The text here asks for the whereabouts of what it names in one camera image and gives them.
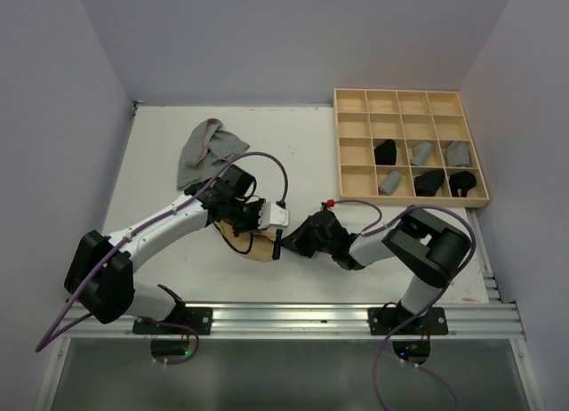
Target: black cloth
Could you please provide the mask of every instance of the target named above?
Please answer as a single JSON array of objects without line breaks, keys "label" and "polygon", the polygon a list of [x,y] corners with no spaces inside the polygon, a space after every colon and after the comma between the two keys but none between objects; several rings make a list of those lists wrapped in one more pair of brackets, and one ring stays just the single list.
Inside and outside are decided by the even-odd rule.
[{"label": "black cloth", "polygon": [[376,165],[394,165],[397,161],[397,149],[393,140],[385,140],[373,150]]},{"label": "black cloth", "polygon": [[451,186],[451,195],[454,197],[466,197],[469,194],[469,190],[476,187],[477,177],[473,173],[463,171],[448,177],[448,183]]},{"label": "black cloth", "polygon": [[445,170],[433,169],[415,177],[415,193],[417,196],[435,196],[443,182],[445,182]]}]

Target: gray wall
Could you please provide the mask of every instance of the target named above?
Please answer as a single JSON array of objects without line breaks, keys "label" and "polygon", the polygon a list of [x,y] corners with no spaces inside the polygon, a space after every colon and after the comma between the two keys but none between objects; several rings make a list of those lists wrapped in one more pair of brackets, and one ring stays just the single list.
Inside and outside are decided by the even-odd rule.
[{"label": "gray wall", "polygon": [[458,89],[507,1],[82,0],[132,96],[194,104]]},{"label": "gray wall", "polygon": [[79,0],[0,0],[0,409],[29,410],[77,240],[99,227],[130,102]]},{"label": "gray wall", "polygon": [[567,1],[509,0],[461,87],[491,192],[480,212],[490,260],[552,410],[569,399]]}]

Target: gray cloth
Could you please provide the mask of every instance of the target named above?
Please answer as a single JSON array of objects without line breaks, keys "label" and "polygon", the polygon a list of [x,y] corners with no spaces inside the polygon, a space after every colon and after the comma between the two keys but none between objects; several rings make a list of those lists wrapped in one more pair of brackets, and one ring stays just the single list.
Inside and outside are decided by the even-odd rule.
[{"label": "gray cloth", "polygon": [[446,151],[449,166],[470,166],[470,150],[466,142],[453,141]]},{"label": "gray cloth", "polygon": [[401,173],[399,171],[391,171],[385,180],[381,182],[378,192],[380,195],[390,196],[397,189],[397,186],[401,182]]},{"label": "gray cloth", "polygon": [[222,131],[222,126],[219,119],[207,119],[192,131],[178,162],[178,190],[212,177],[228,160],[249,149],[249,144]]},{"label": "gray cloth", "polygon": [[411,165],[424,166],[432,151],[433,145],[428,141],[417,144],[413,147],[413,159],[411,159]]}]

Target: wooden frame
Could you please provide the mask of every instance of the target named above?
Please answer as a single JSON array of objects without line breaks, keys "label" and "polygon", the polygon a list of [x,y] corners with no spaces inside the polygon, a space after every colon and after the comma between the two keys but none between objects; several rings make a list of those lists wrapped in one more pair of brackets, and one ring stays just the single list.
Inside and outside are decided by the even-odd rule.
[{"label": "wooden frame", "polygon": [[[335,89],[334,108],[341,197],[359,197],[383,205],[431,203],[481,207],[490,197],[464,112],[456,92],[384,89]],[[385,140],[397,147],[395,165],[376,165],[373,149]],[[413,147],[428,141],[433,151],[424,166],[411,165]],[[446,151],[453,141],[469,146],[470,167],[451,167]],[[418,197],[413,179],[431,169],[445,170],[445,182],[434,197]],[[391,196],[378,187],[391,171],[402,181]],[[472,172],[477,185],[466,197],[453,197],[449,176]]]}]

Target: metal frame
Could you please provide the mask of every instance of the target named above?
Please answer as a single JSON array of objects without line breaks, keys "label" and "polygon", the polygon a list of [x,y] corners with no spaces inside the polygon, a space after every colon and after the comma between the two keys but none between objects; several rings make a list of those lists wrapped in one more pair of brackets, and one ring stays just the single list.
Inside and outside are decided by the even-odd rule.
[{"label": "metal frame", "polygon": [[[467,211],[478,240],[477,256],[483,263],[488,304],[446,304],[449,335],[438,336],[438,341],[451,340],[510,340],[525,395],[532,411],[545,409],[539,385],[529,363],[525,334],[517,306],[502,304],[492,267],[488,261],[484,240],[476,214]],[[381,307],[383,303],[228,303],[187,302],[191,307],[213,308],[212,332],[207,338],[255,340],[382,340],[384,336],[371,336],[367,323],[367,309]],[[83,315],[85,310],[75,306],[63,324]],[[45,373],[44,382],[36,402],[36,411],[49,411],[60,382],[61,373],[73,338],[144,339],[148,335],[132,334],[134,318],[124,317],[108,325],[94,319],[67,332],[59,339]],[[165,335],[163,338],[178,338]],[[396,339],[414,339],[410,335],[396,335]]]}]

